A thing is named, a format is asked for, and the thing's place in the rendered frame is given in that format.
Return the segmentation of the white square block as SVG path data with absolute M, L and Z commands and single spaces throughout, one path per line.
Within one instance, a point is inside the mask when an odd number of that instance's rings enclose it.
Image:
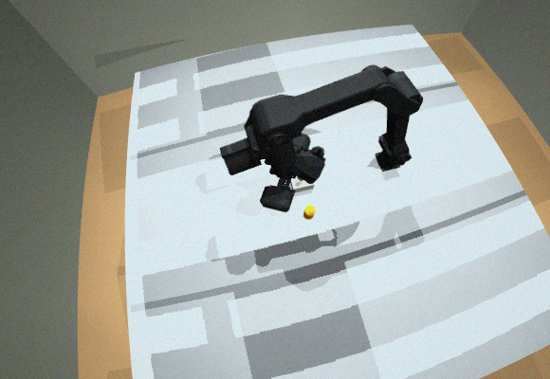
M 304 191 L 304 190 L 311 190 L 315 186 L 315 183 L 314 184 L 308 184 L 306 181 L 300 180 L 298 176 L 296 176 L 295 179 L 291 178 L 290 184 L 291 184 L 291 188 L 293 190 L 295 190 L 295 192 L 300 192 L 300 191 Z

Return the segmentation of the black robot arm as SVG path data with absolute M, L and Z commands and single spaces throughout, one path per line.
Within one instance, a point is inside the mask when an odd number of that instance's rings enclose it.
M 220 147 L 230 175 L 262 165 L 262 159 L 281 164 L 294 154 L 292 139 L 326 117 L 371 100 L 387 108 L 386 133 L 378 138 L 382 152 L 376 160 L 382 171 L 399 168 L 412 159 L 405 141 L 410 116 L 419 111 L 423 98 L 403 71 L 371 64 L 361 72 L 327 83 L 298 96 L 278 95 L 252 104 L 244 125 L 247 137 Z M 314 184 L 325 167 L 323 147 L 299 146 L 293 169 L 287 176 Z

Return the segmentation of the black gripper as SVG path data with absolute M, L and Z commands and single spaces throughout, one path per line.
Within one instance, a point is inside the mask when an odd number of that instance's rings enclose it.
M 309 135 L 302 134 L 292 139 L 292 141 L 294 144 L 295 152 L 288 161 L 281 164 L 276 164 L 269 161 L 268 159 L 265 160 L 265 164 L 271 166 L 269 173 L 276 175 L 280 179 L 277 187 L 271 185 L 265 187 L 262 197 L 260 199 L 260 202 L 264 208 L 270 208 L 281 212 L 288 212 L 290 210 L 295 190 L 291 189 L 289 187 L 289 184 L 291 178 L 295 179 L 296 175 L 294 174 L 293 177 L 287 176 L 287 169 L 293 169 L 291 161 L 294 157 L 296 158 L 299 146 L 302 145 L 302 148 L 305 152 L 306 150 L 309 150 L 311 139 Z

